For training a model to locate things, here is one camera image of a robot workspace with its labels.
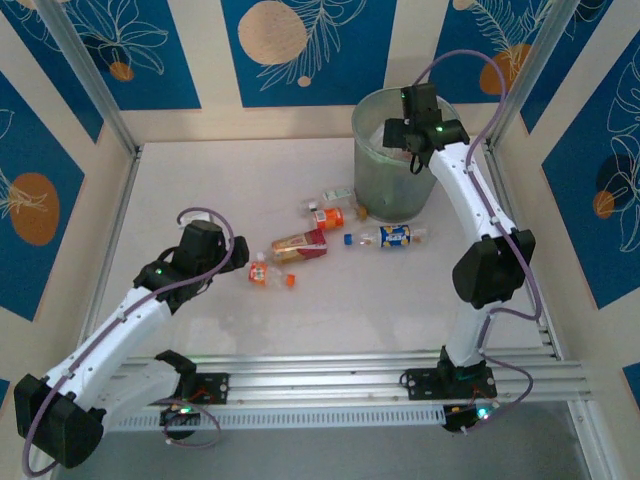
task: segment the white robotic arm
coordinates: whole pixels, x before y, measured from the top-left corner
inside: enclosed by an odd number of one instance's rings
[[[462,300],[453,332],[436,369],[405,372],[413,385],[409,398],[472,398],[477,386],[495,395],[491,369],[480,352],[490,325],[487,318],[524,283],[524,270],[510,244],[528,263],[535,239],[528,230],[518,231],[502,211],[469,155],[469,136],[460,121],[442,120],[435,86],[405,87],[401,100],[404,118],[386,120],[383,145],[411,152],[412,164],[419,159],[421,167],[411,168],[412,173],[429,168],[451,199],[469,246],[453,269],[453,284]]]
[[[222,229],[210,220],[184,225],[180,245],[143,267],[123,302],[91,337],[44,378],[26,375],[16,385],[18,433],[27,439],[27,449],[33,443],[63,466],[75,467],[123,418],[161,399],[190,398],[199,381],[210,384],[211,375],[197,375],[193,362],[171,351],[132,375],[112,377],[135,347],[210,285],[214,274],[247,263],[245,239],[231,243],[227,251]]]

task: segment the cable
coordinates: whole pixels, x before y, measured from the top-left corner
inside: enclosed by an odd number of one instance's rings
[[[233,248],[235,246],[235,242],[234,242],[234,238],[233,238],[233,229],[231,228],[231,225],[229,224],[229,222],[222,215],[220,215],[218,212],[216,212],[214,210],[211,210],[211,209],[208,209],[208,208],[204,208],[204,207],[191,207],[191,208],[187,208],[187,209],[183,210],[182,212],[180,212],[178,214],[178,218],[177,218],[178,224],[180,224],[180,220],[182,220],[182,217],[184,215],[186,215],[187,213],[190,213],[190,212],[205,212],[205,213],[208,213],[210,215],[213,215],[214,217],[216,217],[218,220],[220,220],[222,222],[222,224],[227,229],[227,234],[229,235],[229,249],[228,249],[226,255],[222,258],[220,263],[218,263],[215,267],[213,267],[208,272],[205,272],[202,275],[198,275],[197,277],[193,277],[193,278],[190,278],[188,280],[183,280],[181,282],[175,282],[175,283],[172,283],[170,285],[166,285],[166,286],[164,286],[162,288],[159,288],[159,289],[149,293],[148,295],[145,295],[140,300],[138,300],[137,302],[133,303],[129,308],[127,308],[123,312],[122,315],[118,315],[100,333],[100,335],[98,335],[89,344],[89,346],[87,348],[85,348],[82,351],[82,353],[80,353],[80,355],[78,355],[78,358],[76,358],[75,361],[69,366],[67,375],[60,377],[60,379],[56,382],[56,384],[53,386],[53,388],[51,388],[51,390],[49,391],[49,393],[45,397],[44,401],[40,405],[40,408],[38,408],[38,411],[36,412],[36,414],[35,414],[35,416],[33,418],[33,422],[31,422],[31,426],[29,427],[29,431],[27,432],[27,436],[25,438],[24,448],[22,449],[22,471],[27,477],[30,477],[30,478],[41,477],[42,475],[45,475],[46,473],[49,473],[51,470],[53,470],[58,465],[58,462],[54,461],[50,465],[48,465],[47,467],[43,468],[42,470],[40,470],[38,472],[32,470],[31,466],[29,465],[29,455],[31,453],[31,446],[33,445],[33,438],[35,437],[35,434],[36,434],[36,431],[37,431],[38,427],[40,426],[40,422],[42,422],[42,417],[44,416],[45,411],[47,410],[47,408],[49,407],[49,405],[53,401],[53,398],[55,397],[55,395],[60,391],[62,386],[65,384],[65,382],[73,376],[73,372],[75,372],[78,369],[78,367],[82,364],[82,362],[96,349],[96,347],[98,345],[100,345],[100,343],[102,343],[102,341],[120,323],[122,323],[124,321],[124,319],[126,319],[136,309],[140,308],[142,305],[147,303],[149,300],[156,298],[158,295],[160,295],[162,293],[168,292],[170,290],[174,290],[176,288],[184,287],[186,285],[191,285],[193,283],[198,283],[198,282],[201,282],[202,280],[208,280],[209,278],[213,277],[216,273],[218,273],[222,269],[222,267],[224,267],[226,265],[226,263],[229,261],[229,259],[231,258],[231,255],[233,254]]]
[[[409,171],[411,173],[413,173],[414,175],[419,174],[422,171],[422,167],[424,167],[424,165],[422,164],[422,162],[418,162],[418,168],[416,168],[416,159],[418,158],[417,155],[413,155],[411,157],[411,164],[409,165]]]
[[[507,244],[509,245],[509,248],[511,249],[511,251],[513,251],[513,254],[516,256],[516,259],[518,260],[518,263],[520,264],[520,267],[522,268],[522,270],[523,270],[523,272],[525,274],[525,277],[527,279],[527,283],[531,287],[531,292],[533,294],[533,299],[534,299],[534,303],[535,303],[534,313],[533,314],[519,312],[517,310],[513,310],[511,308],[505,308],[505,307],[493,308],[492,310],[489,311],[489,313],[487,315],[487,318],[485,319],[484,324],[482,326],[482,330],[481,330],[481,333],[480,333],[480,336],[479,336],[479,339],[478,339],[478,345],[477,345],[478,351],[480,353],[480,356],[486,361],[489,361],[489,362],[494,363],[496,365],[499,365],[501,367],[508,368],[510,370],[514,370],[516,372],[521,373],[522,375],[527,377],[527,380],[529,381],[529,384],[528,384],[527,388],[525,389],[525,391],[518,398],[516,398],[513,402],[509,403],[508,405],[506,405],[504,407],[500,407],[500,408],[498,408],[498,409],[496,409],[494,411],[493,415],[491,417],[489,417],[489,418],[493,419],[496,416],[503,415],[510,408],[513,408],[517,404],[522,402],[522,400],[524,400],[527,397],[527,395],[529,395],[529,393],[531,393],[531,390],[533,389],[534,380],[533,380],[533,377],[531,376],[531,374],[529,374],[529,372],[527,372],[523,368],[517,367],[515,365],[511,365],[511,364],[509,364],[507,362],[503,362],[502,360],[497,360],[497,359],[495,359],[493,357],[485,355],[485,353],[484,353],[484,342],[485,342],[485,338],[487,336],[487,332],[489,330],[489,325],[491,323],[491,318],[496,313],[503,312],[503,313],[508,313],[508,314],[511,314],[511,315],[515,315],[515,316],[523,318],[525,320],[538,321],[540,319],[540,317],[542,316],[542,298],[540,296],[540,291],[538,289],[538,284],[537,284],[537,282],[536,282],[536,280],[535,280],[535,278],[533,276],[533,272],[531,271],[531,268],[529,267],[529,265],[527,264],[526,260],[522,256],[522,253],[520,252],[520,249],[518,248],[518,246],[515,244],[515,242],[509,236],[509,233],[506,231],[504,226],[498,220],[496,212],[493,209],[493,206],[491,205],[491,202],[489,201],[489,198],[487,197],[486,193],[482,189],[482,186],[480,185],[480,182],[478,181],[478,179],[477,179],[477,177],[475,175],[475,169],[471,168],[472,167],[471,161],[473,160],[473,152],[478,147],[478,145],[480,145],[480,143],[483,140],[485,140],[487,134],[489,133],[491,128],[493,128],[495,123],[498,121],[498,118],[500,117],[500,115],[502,114],[502,112],[504,111],[504,108],[505,108],[505,99],[506,99],[506,96],[507,96],[507,86],[506,86],[504,74],[500,70],[500,67],[498,67],[498,65],[496,64],[496,62],[493,59],[491,59],[489,56],[485,55],[484,53],[477,52],[475,50],[466,50],[466,49],[452,50],[450,52],[445,53],[444,55],[441,55],[440,57],[436,58],[433,62],[431,62],[431,64],[429,66],[427,66],[427,68],[425,68],[422,71],[422,73],[418,76],[418,78],[416,79],[416,81],[413,84],[417,85],[424,78],[424,76],[427,73],[429,73],[440,62],[442,62],[443,60],[445,60],[445,59],[447,59],[449,57],[453,57],[453,56],[456,56],[456,55],[468,55],[468,56],[472,56],[472,57],[481,58],[482,60],[484,60],[486,63],[488,63],[489,65],[491,65],[494,68],[494,70],[496,71],[496,73],[498,75],[498,79],[500,80],[500,102],[498,103],[498,107],[496,108],[496,111],[494,112],[493,116],[491,117],[491,119],[489,120],[487,125],[480,131],[480,133],[473,140],[473,142],[471,142],[471,145],[469,146],[469,151],[467,152],[467,157],[465,159],[465,168],[467,169],[469,178],[471,179],[471,183],[473,184],[474,188],[476,189],[476,192],[478,193],[478,196],[480,197],[480,200],[482,201],[483,205],[487,209],[487,213],[491,217],[491,223],[498,229],[500,234],[504,237],[504,239],[506,240]],[[472,429],[478,428],[478,427],[480,427],[482,425],[486,425],[486,423],[487,423],[486,421],[485,422],[478,422],[472,427]]]
[[[210,442],[205,442],[205,443],[184,443],[181,442],[180,440],[174,440],[173,438],[171,438],[169,436],[169,425],[171,424],[171,420],[167,421],[164,424],[164,428],[162,429],[162,434],[165,436],[166,441],[169,445],[175,445],[177,447],[182,447],[182,448],[193,448],[196,450],[204,450],[205,448],[211,448],[213,446],[215,446],[218,441],[220,440],[220,434],[222,432],[222,429],[220,428],[220,422],[218,422],[218,419],[216,417],[214,417],[211,413],[209,413],[209,411],[207,411],[206,408],[201,407],[200,405],[196,405],[195,403],[191,403],[191,402],[187,402],[185,400],[180,400],[177,398],[164,398],[162,400],[158,400],[157,402],[154,402],[156,404],[160,404],[160,405],[182,405],[184,407],[189,407],[192,408],[194,410],[197,410],[198,412],[200,412],[202,415],[204,415],[205,417],[207,417],[209,420],[211,420],[213,422],[213,424],[216,426],[216,430],[218,431],[218,435],[216,435],[216,438],[214,440],[211,440]]]

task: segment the food wrapper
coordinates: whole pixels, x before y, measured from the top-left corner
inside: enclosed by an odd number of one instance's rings
[[[306,233],[276,240],[271,244],[271,249],[274,262],[300,262],[326,255],[327,242],[322,230],[316,228]]]

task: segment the metal post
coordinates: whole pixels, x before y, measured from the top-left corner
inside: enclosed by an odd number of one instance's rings
[[[78,77],[98,112],[113,129],[114,134],[133,160],[136,155],[133,136],[120,116],[120,109],[107,84],[93,63],[71,20],[67,17],[63,4],[55,0],[33,0],[33,2],[38,9],[40,18],[58,44],[73,73]]]
[[[113,264],[113,258],[116,255],[116,247],[118,246],[118,239],[120,238],[120,232],[122,231],[122,225],[124,224],[124,218],[127,213],[127,207],[129,206],[129,199],[131,198],[131,192],[133,191],[133,185],[135,183],[136,174],[138,173],[138,167],[140,166],[140,156],[142,150],[136,155],[129,169],[129,175],[127,176],[127,182],[125,183],[122,191],[122,198],[120,199],[120,205],[118,205],[118,211],[113,221],[111,228],[111,236],[109,237],[109,243],[107,244],[107,251],[104,259],[102,260],[102,266],[100,267],[100,276],[96,288],[91,294],[89,300],[89,310],[82,323],[82,330],[78,337],[77,346],[79,347],[95,330],[96,321],[98,319],[98,312],[102,305],[102,298],[104,297],[104,291],[107,288],[107,281],[109,280],[109,273],[111,273],[111,265]]]
[[[496,126],[489,134],[490,149],[495,151],[504,138],[513,119],[520,113],[524,102],[538,81],[544,66],[547,64],[553,49],[562,37],[567,24],[573,17],[580,0],[548,0],[553,2],[549,16],[542,24],[529,55],[513,82],[506,100],[506,107]]]

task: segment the white floor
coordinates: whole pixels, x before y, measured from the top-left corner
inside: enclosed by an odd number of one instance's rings
[[[476,160],[483,163],[481,155]],[[301,199],[353,181],[353,140],[260,140],[145,146],[98,324],[118,305],[146,263],[177,245],[175,218],[191,206],[222,213],[252,255],[272,240],[308,230]],[[182,354],[315,354],[437,349],[453,326],[458,297],[451,269],[466,251],[462,228],[440,185],[417,220],[428,223],[423,249],[347,250],[327,233],[329,253],[292,264],[293,291],[249,285],[246,272],[216,277],[173,323],[136,351]],[[512,306],[531,311],[527,294]],[[498,317],[489,347],[541,346],[534,324]]]

